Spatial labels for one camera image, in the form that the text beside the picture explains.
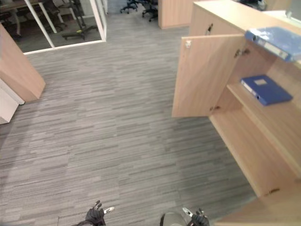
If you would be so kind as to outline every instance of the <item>door hinge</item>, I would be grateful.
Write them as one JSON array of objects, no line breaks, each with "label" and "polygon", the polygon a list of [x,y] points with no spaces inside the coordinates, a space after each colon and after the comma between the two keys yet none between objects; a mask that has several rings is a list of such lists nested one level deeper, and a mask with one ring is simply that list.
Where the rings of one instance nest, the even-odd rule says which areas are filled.
[{"label": "door hinge", "polygon": [[191,40],[187,40],[185,42],[185,46],[186,46],[186,48],[190,48],[190,46],[191,46]]},{"label": "door hinge", "polygon": [[247,55],[250,53],[250,50],[249,49],[245,49],[245,50],[241,50],[241,49],[238,49],[234,55],[234,58],[238,57],[238,56],[243,56],[243,55]]},{"label": "door hinge", "polygon": [[218,110],[218,109],[220,109],[221,107],[219,107],[219,106],[215,106],[215,107],[210,107],[210,111],[213,111],[213,110]]},{"label": "door hinge", "polygon": [[205,35],[210,35],[212,28],[213,28],[213,24],[210,24],[210,26],[208,27],[208,29],[205,32]]}]

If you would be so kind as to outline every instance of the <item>open cabinet door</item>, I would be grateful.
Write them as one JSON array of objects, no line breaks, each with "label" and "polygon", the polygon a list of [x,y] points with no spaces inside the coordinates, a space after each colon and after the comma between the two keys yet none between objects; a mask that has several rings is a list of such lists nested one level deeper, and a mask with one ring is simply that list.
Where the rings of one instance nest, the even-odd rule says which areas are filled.
[{"label": "open cabinet door", "polygon": [[300,226],[301,183],[262,196],[215,226]]},{"label": "open cabinet door", "polygon": [[182,38],[173,117],[211,114],[245,44],[242,34]]}]

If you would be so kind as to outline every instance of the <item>blue binder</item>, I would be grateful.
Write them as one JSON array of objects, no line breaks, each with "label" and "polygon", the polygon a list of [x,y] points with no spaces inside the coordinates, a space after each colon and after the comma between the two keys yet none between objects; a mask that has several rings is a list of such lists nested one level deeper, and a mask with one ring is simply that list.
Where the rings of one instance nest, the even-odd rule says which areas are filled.
[{"label": "blue binder", "polygon": [[285,102],[293,98],[267,75],[243,78],[241,83],[263,105]]},{"label": "blue binder", "polygon": [[245,38],[285,61],[301,60],[301,36],[281,27],[265,27],[246,31]]}]

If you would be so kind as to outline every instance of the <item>floor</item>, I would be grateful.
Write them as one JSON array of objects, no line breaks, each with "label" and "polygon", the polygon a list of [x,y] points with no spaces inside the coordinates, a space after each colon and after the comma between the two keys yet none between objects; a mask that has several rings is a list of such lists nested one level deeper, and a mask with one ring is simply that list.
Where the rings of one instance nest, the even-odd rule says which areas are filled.
[{"label": "floor", "polygon": [[[95,29],[90,30],[88,32],[85,40],[83,40],[81,37],[69,37],[67,40],[65,40],[62,37],[62,34],[78,31],[79,25],[77,24],[76,20],[73,20],[73,18],[70,15],[63,16],[63,20],[65,24],[67,24],[67,27],[64,27],[62,25],[64,29],[63,31],[59,31],[59,29],[56,28],[58,33],[53,33],[51,28],[49,26],[46,26],[49,37],[52,40],[54,46],[58,47],[88,41],[101,40],[99,32]],[[84,22],[87,24],[87,27],[89,27],[90,25],[96,25],[94,17],[84,18]],[[14,26],[9,27],[10,34],[14,34],[15,32],[16,28]],[[29,20],[21,23],[21,35],[21,38],[17,38],[15,40],[19,48],[24,53],[44,48],[51,48],[43,32],[34,20]]]},{"label": "floor", "polygon": [[187,33],[111,15],[107,43],[28,56],[47,85],[0,127],[0,222],[70,226],[98,199],[109,226],[183,206],[214,221],[255,198],[207,117],[171,117]]}]

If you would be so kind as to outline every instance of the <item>glass wall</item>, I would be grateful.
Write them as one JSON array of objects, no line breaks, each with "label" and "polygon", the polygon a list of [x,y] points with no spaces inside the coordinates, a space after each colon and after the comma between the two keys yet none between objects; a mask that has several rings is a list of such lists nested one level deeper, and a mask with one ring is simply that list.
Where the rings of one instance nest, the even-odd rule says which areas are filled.
[{"label": "glass wall", "polygon": [[23,52],[105,41],[103,0],[1,0],[0,18]]},{"label": "glass wall", "polygon": [[0,20],[23,52],[50,48],[25,1],[1,0]]}]

